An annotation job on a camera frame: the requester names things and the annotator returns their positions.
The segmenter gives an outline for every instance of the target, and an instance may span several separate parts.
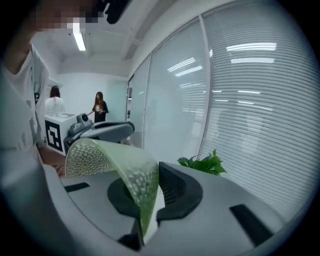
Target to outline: white wall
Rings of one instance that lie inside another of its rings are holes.
[[[94,54],[87,57],[84,54],[68,57],[60,64],[59,73],[96,73],[112,76],[129,77],[131,70],[130,60],[121,60],[119,55]]]
[[[49,70],[49,78],[53,81],[57,81],[60,68],[60,59],[57,57],[57,54],[48,47],[46,40],[44,40],[44,36],[41,33],[37,33],[31,40],[31,43],[46,64]]]
[[[59,74],[57,79],[62,84],[60,94],[66,112],[76,115],[89,113],[97,92],[102,92],[110,111],[106,120],[126,120],[128,81],[125,78],[96,73],[65,73]],[[89,118],[94,120],[94,113]]]
[[[144,59],[173,31],[201,13],[234,0],[180,0],[150,28],[132,58],[131,77]]]

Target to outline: potted plant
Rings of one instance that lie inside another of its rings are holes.
[[[223,161],[217,156],[216,149],[213,150],[212,155],[211,153],[209,153],[209,156],[205,157],[202,160],[194,160],[195,157],[197,157],[197,155],[191,157],[190,159],[186,157],[180,157],[178,159],[178,162],[182,166],[189,167],[208,174],[221,176],[221,173],[226,173],[226,170],[221,166],[221,163]]]

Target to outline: ceiling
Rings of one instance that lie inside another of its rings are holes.
[[[72,35],[72,24],[66,28],[42,32],[41,39],[54,51],[60,62],[79,58],[106,62],[128,62],[156,20],[178,0],[133,0],[116,24],[106,17],[97,23],[81,23],[86,51],[79,51]]]

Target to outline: window blinds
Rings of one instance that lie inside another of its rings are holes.
[[[130,136],[130,140],[135,147],[140,149],[143,146],[145,102],[150,59],[151,56],[149,55],[138,67],[134,73],[134,77],[130,81],[130,86],[132,85],[130,122],[134,124],[135,129],[134,133]]]
[[[319,180],[315,55],[274,3],[237,3],[203,17],[213,93],[201,156],[217,149],[225,177],[290,220]]]
[[[152,52],[145,109],[144,149],[158,161],[199,152],[205,111],[206,58],[198,19]]]

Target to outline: white cube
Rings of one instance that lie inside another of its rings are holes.
[[[77,123],[77,116],[71,113],[58,112],[45,115],[44,120],[47,146],[65,156],[64,139],[69,135],[70,126]]]

